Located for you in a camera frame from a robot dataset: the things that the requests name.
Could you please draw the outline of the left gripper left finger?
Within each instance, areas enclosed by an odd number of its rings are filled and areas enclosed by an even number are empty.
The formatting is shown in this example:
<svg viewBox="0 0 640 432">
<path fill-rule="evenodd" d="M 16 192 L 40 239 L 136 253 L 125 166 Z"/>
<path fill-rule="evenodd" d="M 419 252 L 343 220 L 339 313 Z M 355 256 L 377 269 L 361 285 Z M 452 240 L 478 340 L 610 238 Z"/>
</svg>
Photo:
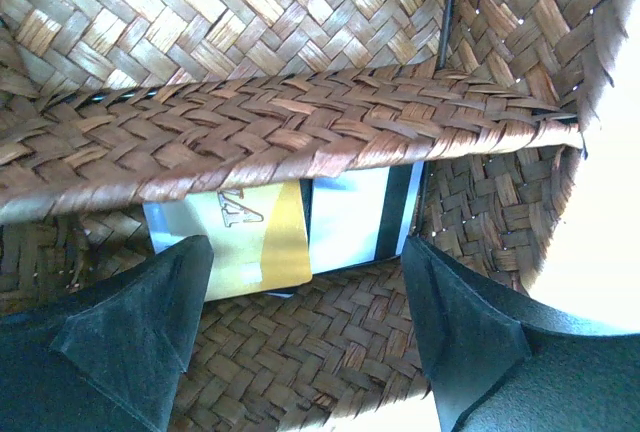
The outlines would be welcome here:
<svg viewBox="0 0 640 432">
<path fill-rule="evenodd" d="M 213 257 L 206 237 L 187 237 L 64 299 L 2 317 L 2 430 L 167 430 Z"/>
</svg>

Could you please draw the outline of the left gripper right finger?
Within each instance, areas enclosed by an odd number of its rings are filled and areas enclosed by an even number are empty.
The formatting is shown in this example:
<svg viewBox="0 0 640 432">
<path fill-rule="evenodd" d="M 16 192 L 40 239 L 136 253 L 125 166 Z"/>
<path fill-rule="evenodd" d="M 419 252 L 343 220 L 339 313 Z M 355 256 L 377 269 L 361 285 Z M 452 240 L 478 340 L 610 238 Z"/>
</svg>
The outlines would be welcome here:
<svg viewBox="0 0 640 432">
<path fill-rule="evenodd" d="M 637 333 L 544 305 L 420 237 L 401 265 L 441 430 L 638 430 Z"/>
</svg>

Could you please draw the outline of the brown woven basket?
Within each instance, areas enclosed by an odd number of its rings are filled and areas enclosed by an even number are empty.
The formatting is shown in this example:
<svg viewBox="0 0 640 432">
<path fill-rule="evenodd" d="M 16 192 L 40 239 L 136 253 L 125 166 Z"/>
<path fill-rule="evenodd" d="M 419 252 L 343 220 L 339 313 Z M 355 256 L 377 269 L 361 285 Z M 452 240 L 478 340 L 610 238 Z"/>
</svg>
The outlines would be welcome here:
<svg viewBox="0 0 640 432">
<path fill-rule="evenodd" d="M 422 162 L 410 227 L 541 271 L 638 0 L 1 0 L 1 311 L 151 255 L 145 203 Z"/>
</svg>

